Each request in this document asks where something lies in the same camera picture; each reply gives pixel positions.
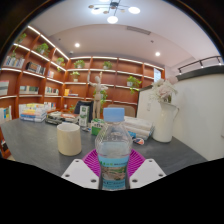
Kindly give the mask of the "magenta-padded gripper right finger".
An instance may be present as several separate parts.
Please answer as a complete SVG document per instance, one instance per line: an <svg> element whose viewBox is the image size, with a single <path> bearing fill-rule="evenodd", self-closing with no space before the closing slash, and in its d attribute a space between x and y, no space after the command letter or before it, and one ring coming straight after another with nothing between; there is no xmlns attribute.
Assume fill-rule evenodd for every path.
<svg viewBox="0 0 224 224"><path fill-rule="evenodd" d="M166 176L154 159L145 159L135 150L131 151L127 174L131 189L146 186Z"/></svg>

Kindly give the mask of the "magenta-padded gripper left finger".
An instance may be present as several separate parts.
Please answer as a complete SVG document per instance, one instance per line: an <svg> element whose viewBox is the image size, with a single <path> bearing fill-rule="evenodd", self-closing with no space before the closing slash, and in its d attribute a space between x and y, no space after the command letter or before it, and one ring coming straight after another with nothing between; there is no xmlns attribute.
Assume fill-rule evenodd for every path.
<svg viewBox="0 0 224 224"><path fill-rule="evenodd" d="M90 151L82 159L74 159L62 174L62 178L83 188L99 188L100 165L96 150Z"/></svg>

